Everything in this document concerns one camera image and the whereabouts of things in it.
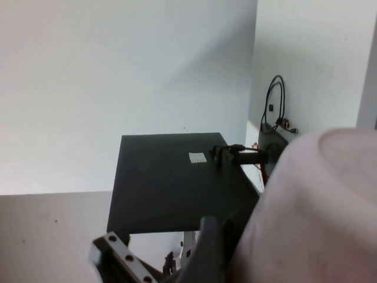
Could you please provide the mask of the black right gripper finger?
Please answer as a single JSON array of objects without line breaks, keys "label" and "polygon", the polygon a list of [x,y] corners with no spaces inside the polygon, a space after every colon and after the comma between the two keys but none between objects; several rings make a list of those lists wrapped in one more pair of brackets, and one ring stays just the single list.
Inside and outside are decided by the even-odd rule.
[{"label": "black right gripper finger", "polygon": [[235,224],[206,216],[200,222],[200,236],[187,265],[177,282],[226,282],[230,249],[234,247]]}]

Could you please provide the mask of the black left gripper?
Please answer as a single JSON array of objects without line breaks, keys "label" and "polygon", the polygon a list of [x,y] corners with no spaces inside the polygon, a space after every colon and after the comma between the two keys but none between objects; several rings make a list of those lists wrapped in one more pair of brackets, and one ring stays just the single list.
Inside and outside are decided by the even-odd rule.
[{"label": "black left gripper", "polygon": [[97,270],[100,282],[176,282],[177,275],[164,275],[140,260],[128,248],[130,236],[119,237],[110,232],[93,240],[90,263]]}]

